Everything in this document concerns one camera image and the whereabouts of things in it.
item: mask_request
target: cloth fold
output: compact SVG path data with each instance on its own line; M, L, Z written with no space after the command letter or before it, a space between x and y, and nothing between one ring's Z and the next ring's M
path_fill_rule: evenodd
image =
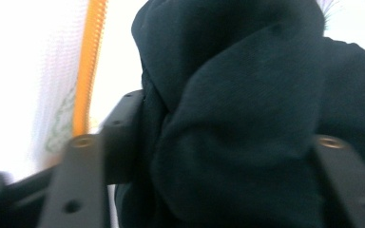
M323 227L312 137L364 118L331 109L353 91L336 95L349 60L323 28L314 0L148 1L132 28L145 100L120 225Z

